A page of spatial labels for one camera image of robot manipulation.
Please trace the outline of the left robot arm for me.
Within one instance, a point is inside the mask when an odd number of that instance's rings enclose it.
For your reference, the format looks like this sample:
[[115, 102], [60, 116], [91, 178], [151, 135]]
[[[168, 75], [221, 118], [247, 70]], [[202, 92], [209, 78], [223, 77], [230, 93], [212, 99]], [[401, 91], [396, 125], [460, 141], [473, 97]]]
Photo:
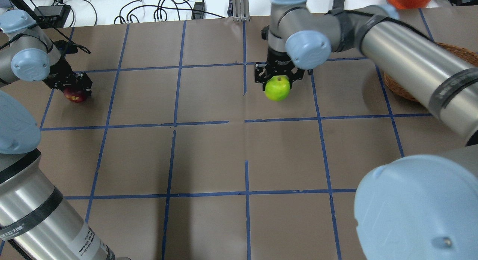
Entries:
[[[1, 15], [9, 38], [1, 47], [1, 86], [44, 82], [69, 100], [91, 94], [89, 76], [75, 73], [34, 18], [14, 9]], [[41, 131], [31, 113], [1, 91], [1, 240], [26, 260], [116, 260], [113, 250], [40, 170]]]

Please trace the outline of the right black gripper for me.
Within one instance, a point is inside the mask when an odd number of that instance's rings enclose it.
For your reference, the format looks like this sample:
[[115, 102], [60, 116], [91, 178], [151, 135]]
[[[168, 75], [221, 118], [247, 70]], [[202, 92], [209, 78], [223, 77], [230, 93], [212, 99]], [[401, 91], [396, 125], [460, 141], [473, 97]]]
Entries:
[[287, 53], [267, 49], [266, 64], [255, 64], [255, 83], [265, 83], [270, 77], [286, 75], [292, 89], [295, 81], [303, 79], [304, 73], [305, 70], [295, 67]]

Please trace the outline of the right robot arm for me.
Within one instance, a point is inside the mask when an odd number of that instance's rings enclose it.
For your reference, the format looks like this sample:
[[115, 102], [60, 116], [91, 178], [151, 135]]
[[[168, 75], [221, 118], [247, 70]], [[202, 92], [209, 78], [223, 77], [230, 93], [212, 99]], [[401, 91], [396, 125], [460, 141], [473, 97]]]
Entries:
[[262, 121], [244, 124], [248, 260], [365, 260], [353, 215], [364, 176], [462, 143], [355, 51], [334, 55], [283, 102], [258, 92], [248, 85], [248, 105], [267, 105]]

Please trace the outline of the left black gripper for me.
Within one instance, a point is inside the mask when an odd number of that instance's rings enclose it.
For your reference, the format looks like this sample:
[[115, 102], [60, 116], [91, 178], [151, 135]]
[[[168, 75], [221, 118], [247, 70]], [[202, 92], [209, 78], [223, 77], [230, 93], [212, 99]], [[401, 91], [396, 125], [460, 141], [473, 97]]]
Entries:
[[64, 90], [65, 88], [79, 89], [85, 96], [91, 96], [93, 82], [87, 73], [73, 72], [65, 58], [60, 58], [53, 66], [50, 66], [48, 76], [43, 80], [50, 89]]

